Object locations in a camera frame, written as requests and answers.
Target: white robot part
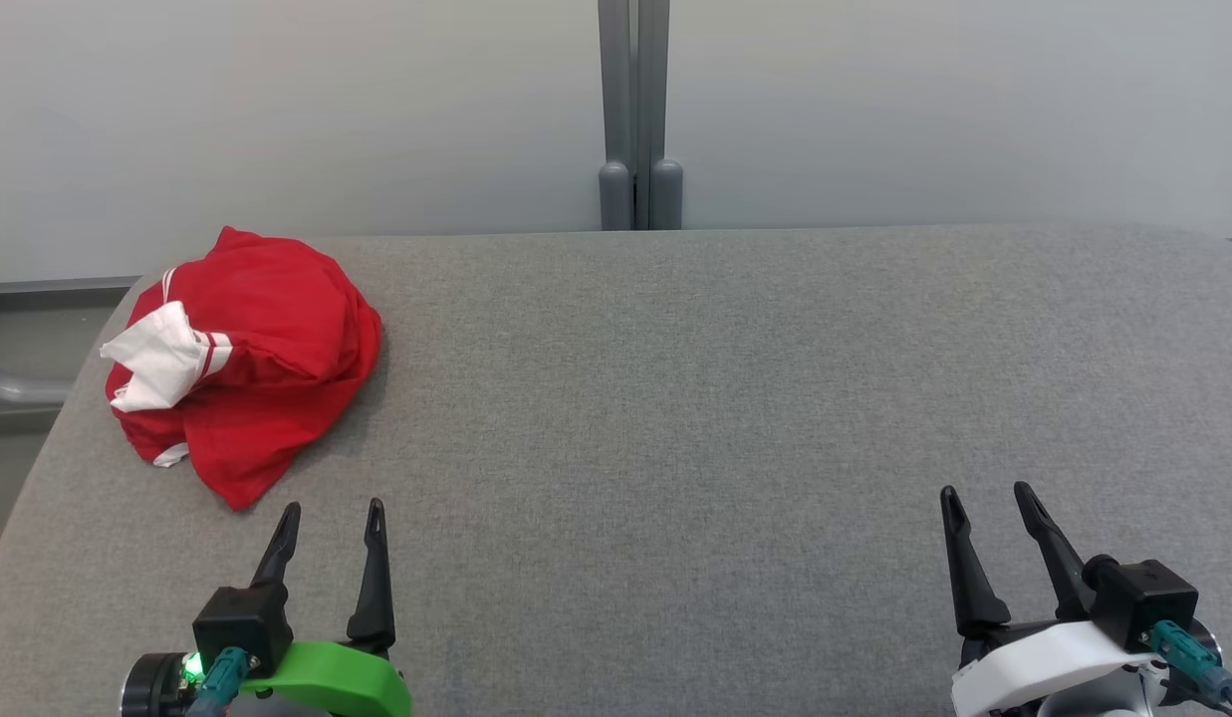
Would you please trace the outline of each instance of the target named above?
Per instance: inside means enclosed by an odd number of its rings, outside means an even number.
[[[1152,659],[1161,657],[1153,652],[1130,654],[1093,622],[1058,622],[961,668],[952,675],[952,705],[957,717],[986,717],[993,710],[1061,694],[1126,664],[1140,666]],[[1138,678],[1126,676],[1142,691]],[[1149,705],[1145,707],[1149,715]]]

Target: red cloth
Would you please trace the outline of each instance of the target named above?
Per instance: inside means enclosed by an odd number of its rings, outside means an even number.
[[[205,485],[243,510],[346,410],[376,366],[381,317],[331,257],[232,227],[143,291],[128,325],[175,301],[209,345],[198,379],[172,408],[112,411],[143,460],[187,450]],[[132,379],[116,363],[106,399]]]

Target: red and white clothing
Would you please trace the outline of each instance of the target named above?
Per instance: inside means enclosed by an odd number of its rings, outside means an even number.
[[[205,259],[143,291],[101,347],[106,399],[149,463],[187,455],[234,510],[324,435],[376,366],[381,318],[302,241],[225,227]]]

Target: gray partition foot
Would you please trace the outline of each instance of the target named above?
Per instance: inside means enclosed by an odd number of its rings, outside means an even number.
[[[0,368],[0,413],[23,413],[37,408],[59,408],[70,394],[70,381],[32,379]]]
[[[598,192],[604,232],[633,228],[633,177],[623,163],[606,163],[598,169]]]
[[[660,159],[652,166],[653,230],[683,228],[683,165]]]

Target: floor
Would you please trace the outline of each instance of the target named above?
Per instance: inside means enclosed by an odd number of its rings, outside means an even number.
[[[74,377],[122,296],[122,291],[0,296],[0,367],[26,377]],[[0,418],[0,532],[52,419],[52,413]]]

